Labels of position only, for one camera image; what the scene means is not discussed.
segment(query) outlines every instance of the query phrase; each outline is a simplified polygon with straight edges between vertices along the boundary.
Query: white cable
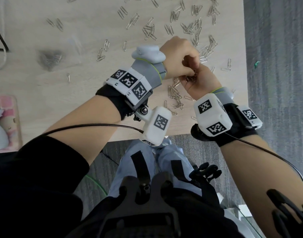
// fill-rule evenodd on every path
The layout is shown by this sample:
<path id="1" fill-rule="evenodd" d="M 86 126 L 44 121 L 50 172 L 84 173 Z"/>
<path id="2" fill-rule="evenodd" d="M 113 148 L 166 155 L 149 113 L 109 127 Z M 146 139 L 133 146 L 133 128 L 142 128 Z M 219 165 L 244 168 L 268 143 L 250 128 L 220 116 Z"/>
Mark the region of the white cable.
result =
<path id="1" fill-rule="evenodd" d="M 5 0 L 0 0 L 0 20 L 1 20 L 1 26 L 2 26 L 2 30 L 1 30 L 1 36 L 5 41 Z M 4 60 L 3 62 L 0 64 L 0 70 L 3 69 L 3 67 L 6 64 L 7 61 L 7 52 L 5 47 L 3 47 L 3 51 L 4 51 Z"/>

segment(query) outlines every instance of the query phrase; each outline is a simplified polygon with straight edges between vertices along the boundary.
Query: wooden table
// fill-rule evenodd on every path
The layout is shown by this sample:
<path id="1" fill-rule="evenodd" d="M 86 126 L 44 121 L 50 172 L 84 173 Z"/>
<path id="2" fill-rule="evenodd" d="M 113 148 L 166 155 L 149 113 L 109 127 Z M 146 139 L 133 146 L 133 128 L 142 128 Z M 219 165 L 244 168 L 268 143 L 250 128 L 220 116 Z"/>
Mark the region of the wooden table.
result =
<path id="1" fill-rule="evenodd" d="M 26 143 L 41 134 L 51 124 L 92 97 L 102 86 L 103 81 L 119 67 L 129 67 L 133 59 L 132 51 L 140 44 L 157 44 L 161 46 L 172 36 L 165 31 L 164 25 L 170 24 L 170 12 L 179 6 L 180 0 L 157 0 L 155 8 L 151 0 L 8 0 L 6 4 L 6 42 L 11 52 L 7 65 L 0 71 L 0 94 L 14 95 L 17 98 L 20 115 L 22 139 Z M 247 104 L 246 56 L 243 0 L 217 0 L 221 15 L 212 25 L 212 18 L 207 17 L 212 4 L 210 0 L 184 0 L 186 10 L 181 11 L 178 21 L 172 23 L 175 35 L 191 39 L 184 34 L 181 23 L 188 25 L 202 17 L 202 31 L 199 48 L 209 44 L 209 35 L 218 42 L 214 53 L 205 63 L 209 68 L 215 66 L 214 73 L 224 86 L 235 89 L 234 100 L 237 104 Z M 191 5 L 201 4 L 198 16 L 191 15 Z M 128 15 L 122 20 L 117 14 L 124 6 Z M 126 30 L 130 18 L 138 13 L 140 18 L 135 26 Z M 155 36 L 157 40 L 144 40 L 142 27 L 154 17 Z M 64 31 L 52 27 L 46 22 L 50 18 L 55 22 L 59 18 Z M 78 55 L 73 46 L 73 37 L 82 44 L 82 55 Z M 96 61 L 98 50 L 103 47 L 105 39 L 110 41 L 106 58 Z M 123 52 L 124 41 L 127 51 Z M 60 49 L 66 52 L 64 60 L 52 72 L 44 71 L 37 62 L 38 50 Z M 232 71 L 223 72 L 228 59 L 232 58 Z M 71 83 L 66 74 L 70 73 Z M 170 107 L 174 100 L 167 96 L 166 80 L 154 90 L 149 98 L 149 106 L 164 105 Z M 182 96 L 187 95 L 183 87 L 177 89 Z M 167 135 L 187 134 L 195 123 L 193 101 L 182 99 L 184 110 L 174 116 Z M 128 117 L 122 122 L 142 128 L 143 122 L 133 121 Z M 139 133 L 119 128 L 110 141 L 138 138 Z"/>

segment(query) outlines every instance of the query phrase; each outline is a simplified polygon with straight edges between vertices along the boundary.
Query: black jacket sleeve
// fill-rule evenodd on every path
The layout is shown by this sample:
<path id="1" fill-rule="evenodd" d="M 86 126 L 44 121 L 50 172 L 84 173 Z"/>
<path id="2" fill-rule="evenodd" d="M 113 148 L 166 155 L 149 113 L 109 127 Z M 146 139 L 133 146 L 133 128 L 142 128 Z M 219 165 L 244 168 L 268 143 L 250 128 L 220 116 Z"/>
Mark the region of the black jacket sleeve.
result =
<path id="1" fill-rule="evenodd" d="M 74 190 L 89 171 L 86 160 L 49 136 L 24 145 L 0 163 L 0 237 L 62 237 L 82 216 Z"/>

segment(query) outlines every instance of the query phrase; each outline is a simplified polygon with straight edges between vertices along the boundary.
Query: gray carpet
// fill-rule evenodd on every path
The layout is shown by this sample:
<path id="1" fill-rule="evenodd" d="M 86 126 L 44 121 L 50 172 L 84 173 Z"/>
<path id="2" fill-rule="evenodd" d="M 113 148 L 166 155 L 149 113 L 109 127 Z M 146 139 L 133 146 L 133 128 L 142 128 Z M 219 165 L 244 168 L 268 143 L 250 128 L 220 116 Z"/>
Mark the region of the gray carpet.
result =
<path id="1" fill-rule="evenodd" d="M 303 0 L 244 0 L 244 9 L 249 104 L 264 122 L 259 134 L 303 174 Z M 190 135 L 170 138 L 196 164 L 218 165 L 223 174 L 212 182 L 216 190 L 230 202 L 244 203 L 215 143 Z M 108 143 L 104 152 L 119 162 L 129 144 Z M 108 190 L 116 169 L 100 154 L 89 174 Z M 75 191 L 84 202 L 84 215 L 104 198 L 86 179 Z"/>

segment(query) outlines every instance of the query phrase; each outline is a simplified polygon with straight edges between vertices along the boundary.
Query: black wrist strap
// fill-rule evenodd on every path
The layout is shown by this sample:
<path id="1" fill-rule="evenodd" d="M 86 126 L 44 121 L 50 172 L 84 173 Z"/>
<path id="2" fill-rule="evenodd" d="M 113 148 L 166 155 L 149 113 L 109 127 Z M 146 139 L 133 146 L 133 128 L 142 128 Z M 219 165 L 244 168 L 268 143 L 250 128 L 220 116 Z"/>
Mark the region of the black wrist strap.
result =
<path id="1" fill-rule="evenodd" d="M 243 138 L 249 135 L 256 135 L 257 132 L 254 128 L 252 128 L 251 124 L 241 112 L 237 110 L 237 105 L 233 103 L 225 104 L 223 105 L 225 108 L 229 118 L 231 119 L 233 125 L 229 131 L 226 131 L 225 133 L 222 133 L 220 135 L 217 135 L 215 137 L 209 137 L 206 136 L 198 127 L 198 124 L 195 124 L 191 128 L 191 135 L 200 141 L 215 141 L 219 147 L 231 143 L 235 139 L 231 136 L 227 135 L 230 134 L 234 136 L 235 138 Z"/>
<path id="2" fill-rule="evenodd" d="M 111 100 L 119 111 L 122 120 L 125 119 L 125 116 L 130 115 L 133 112 L 125 102 L 126 97 L 110 85 L 104 85 L 96 92 L 95 95 L 104 96 Z"/>

